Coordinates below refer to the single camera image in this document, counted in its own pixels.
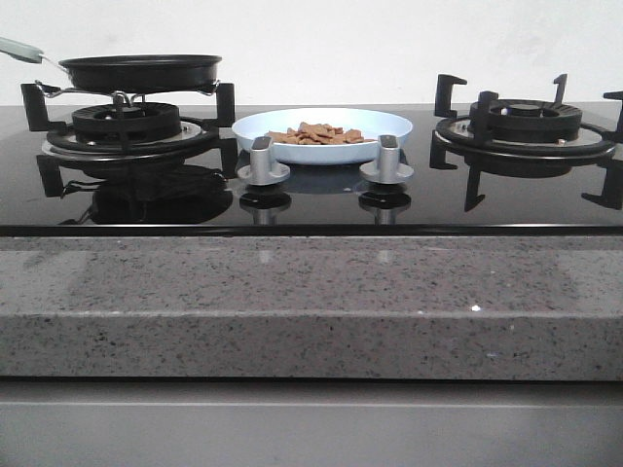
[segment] burner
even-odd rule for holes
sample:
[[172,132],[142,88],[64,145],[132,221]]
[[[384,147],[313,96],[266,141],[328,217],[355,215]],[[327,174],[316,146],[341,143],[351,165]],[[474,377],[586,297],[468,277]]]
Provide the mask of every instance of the burner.
[[50,131],[43,152],[68,161],[129,162],[161,157],[198,154],[218,137],[218,128],[209,121],[180,119],[182,130],[173,136],[148,143],[131,144],[123,150],[119,144],[85,143],[78,140],[74,127],[66,132]]
[[124,132],[131,144],[170,138],[182,131],[176,106],[158,102],[98,105],[71,115],[76,140],[88,145],[121,145]]
[[[218,146],[219,128],[230,127],[236,120],[231,83],[212,87],[216,119],[183,118],[174,105],[145,102],[145,95],[129,97],[119,90],[109,95],[112,104],[75,111],[71,125],[50,121],[44,97],[52,98],[72,90],[36,82],[21,85],[21,91],[28,127],[31,131],[48,132],[43,152],[70,162],[116,163],[191,157]],[[142,101],[134,102],[136,97]]]
[[451,110],[452,86],[467,82],[439,75],[435,115],[447,117],[437,124],[433,137],[458,154],[515,161],[593,163],[611,158],[616,143],[599,126],[583,124],[582,111],[562,103],[567,75],[561,75],[554,102],[498,99],[481,92],[468,116]]
[[[478,102],[469,118],[476,118]],[[558,143],[577,139],[582,111],[570,105],[540,100],[499,99],[491,103],[488,127],[493,139],[523,143]]]

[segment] silver knob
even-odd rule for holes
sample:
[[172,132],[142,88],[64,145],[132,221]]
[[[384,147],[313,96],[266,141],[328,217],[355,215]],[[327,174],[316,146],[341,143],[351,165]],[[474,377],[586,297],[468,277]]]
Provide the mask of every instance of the silver knob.
[[270,136],[255,138],[251,146],[250,165],[238,170],[238,178],[247,185],[266,186],[282,182],[290,176],[290,167],[273,156]]
[[400,162],[400,146],[396,137],[382,134],[379,136],[379,144],[379,156],[359,166],[361,176],[370,182],[387,185],[402,183],[411,178],[414,170]]

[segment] brown snack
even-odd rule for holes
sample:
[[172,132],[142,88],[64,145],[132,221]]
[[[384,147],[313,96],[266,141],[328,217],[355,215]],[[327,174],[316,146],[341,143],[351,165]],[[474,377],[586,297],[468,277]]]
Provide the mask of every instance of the brown snack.
[[344,131],[341,126],[328,124],[313,124],[301,122],[299,129],[287,129],[287,132],[269,131],[267,133],[275,143],[319,145],[319,144],[356,144],[374,139],[364,139],[361,130],[349,129]]

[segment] black frying pan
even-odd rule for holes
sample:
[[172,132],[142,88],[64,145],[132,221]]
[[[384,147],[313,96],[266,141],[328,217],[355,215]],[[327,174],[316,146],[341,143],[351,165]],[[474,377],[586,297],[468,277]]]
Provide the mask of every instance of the black frying pan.
[[[0,38],[0,52],[30,63],[47,59],[40,49],[10,39]],[[212,90],[221,59],[217,55],[116,55],[71,58],[58,65],[80,90],[148,94]]]

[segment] white wall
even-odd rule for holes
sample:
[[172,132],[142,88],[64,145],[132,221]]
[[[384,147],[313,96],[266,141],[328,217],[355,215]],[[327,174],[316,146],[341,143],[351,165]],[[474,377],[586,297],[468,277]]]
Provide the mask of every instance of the white wall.
[[[567,101],[623,89],[621,0],[0,0],[0,36],[55,60],[106,54],[219,54],[238,104],[432,102],[436,75],[480,90]],[[19,83],[69,86],[50,64],[0,54],[0,105]],[[176,103],[204,103],[184,93]],[[54,103],[98,102],[62,96]]]

